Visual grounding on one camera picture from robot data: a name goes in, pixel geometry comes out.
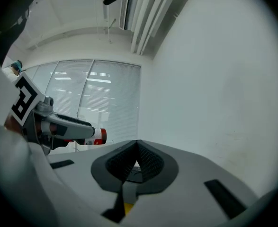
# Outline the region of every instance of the white pipe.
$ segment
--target white pipe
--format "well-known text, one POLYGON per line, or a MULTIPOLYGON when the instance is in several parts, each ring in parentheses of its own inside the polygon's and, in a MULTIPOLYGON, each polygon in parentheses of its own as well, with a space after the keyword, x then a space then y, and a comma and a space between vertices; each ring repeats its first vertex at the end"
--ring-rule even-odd
POLYGON ((131 49, 130 49, 131 53, 135 52, 135 45, 136 45, 136 42, 137 42, 137 39, 138 39, 140 28, 141 28, 141 25, 142 25, 144 15, 145 15, 145 12, 146 12, 149 1, 150 0, 143 0, 142 6, 141 6, 141 9, 140 9, 140 13, 139 13, 139 16, 138 16, 138 20, 137 20, 137 23, 136 23, 136 26, 135 26, 135 33, 134 33, 134 37, 133 37, 133 41, 132 41, 131 49))
POLYGON ((140 43, 139 43, 139 46, 138 46, 138 50, 137 50, 137 54, 139 55, 141 53, 141 50, 143 48, 143 45, 144 45, 144 42, 145 42, 145 39, 147 37, 147 33, 149 31, 149 28, 152 24, 152 21, 154 19, 154 16, 157 12, 157 9, 159 8, 159 5, 161 3, 162 0, 155 0, 154 1, 154 4, 152 6, 152 9, 149 13, 149 16, 148 16, 148 19, 146 21, 146 24, 145 24, 145 27, 144 27, 144 30, 143 30, 143 33, 142 33, 142 36, 141 36, 141 40, 140 40, 140 43))
POLYGON ((141 9, 142 3, 143 3, 143 0, 138 0, 137 5, 135 7, 133 24, 131 26, 131 31, 132 32, 135 31, 135 25, 137 24, 137 20, 138 20, 138 16, 139 16, 139 13, 140 13, 140 9, 141 9))
POLYGON ((98 38, 100 39, 99 24, 98 24, 98 14, 97 14, 97 0, 95 0, 95 13, 96 13, 96 22, 97 22, 97 33, 98 33, 98 38))
POLYGON ((111 41, 110 41, 110 31, 109 31, 109 5, 107 6, 107 31, 108 31, 108 40, 109 40, 109 43, 111 43, 111 41))
POLYGON ((163 0, 163 3, 162 3, 161 6, 160 6, 159 12, 158 12, 156 18, 155 18, 154 21, 153 21, 152 27, 151 27, 150 30, 149 30, 148 36, 147 36, 146 41, 145 41, 145 43, 144 43, 143 49, 142 49, 142 51, 141 51, 141 55, 143 54, 143 52, 144 52, 144 50, 145 50, 145 48, 146 48, 146 45, 147 45, 147 43, 148 43, 148 41, 149 41, 149 38, 150 38, 150 36, 151 36, 151 34, 152 34, 152 32, 153 32, 154 27, 156 26, 156 23, 157 23, 157 21, 158 21, 158 19, 159 19, 159 16, 161 15, 161 12, 162 12, 162 10, 163 10, 163 8, 164 8, 166 2, 167 2, 167 0, 163 0))

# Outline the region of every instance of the white shirt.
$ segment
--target white shirt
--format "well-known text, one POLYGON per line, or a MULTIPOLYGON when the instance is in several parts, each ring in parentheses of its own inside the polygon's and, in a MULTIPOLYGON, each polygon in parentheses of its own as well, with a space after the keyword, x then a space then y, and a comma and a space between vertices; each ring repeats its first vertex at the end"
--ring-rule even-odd
POLYGON ((10 82, 14 82, 18 79, 18 76, 14 74, 14 72, 11 70, 11 67, 2 69, 2 72, 5 74, 5 76, 8 78, 10 82))

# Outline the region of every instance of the person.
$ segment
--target person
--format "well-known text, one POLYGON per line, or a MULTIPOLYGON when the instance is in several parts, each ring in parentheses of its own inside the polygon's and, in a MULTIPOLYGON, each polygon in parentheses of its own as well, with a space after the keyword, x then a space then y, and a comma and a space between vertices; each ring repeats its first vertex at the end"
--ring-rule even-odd
POLYGON ((14 82, 18 79, 18 76, 22 71, 22 62, 17 60, 14 63, 12 63, 9 67, 2 69, 2 71, 11 82, 14 82))

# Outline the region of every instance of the window blind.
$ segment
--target window blind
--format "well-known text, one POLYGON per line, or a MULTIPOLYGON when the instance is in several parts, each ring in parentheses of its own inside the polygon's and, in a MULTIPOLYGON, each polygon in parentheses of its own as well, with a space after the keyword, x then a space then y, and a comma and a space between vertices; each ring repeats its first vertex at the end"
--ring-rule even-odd
POLYGON ((40 65, 36 70, 33 82, 38 86, 38 88, 45 93, 49 80, 54 72, 54 69, 58 62, 40 65))
POLYGON ((28 75, 28 77, 30 79, 33 79, 37 69, 38 69, 38 66, 34 66, 34 67, 26 69, 25 73, 26 73, 26 75, 28 75))
POLYGON ((105 128, 107 142, 137 139, 140 67, 94 61, 83 91, 78 118, 105 128))
POLYGON ((58 63, 45 93, 54 99, 54 112, 77 118, 85 79, 91 64, 92 60, 58 63))

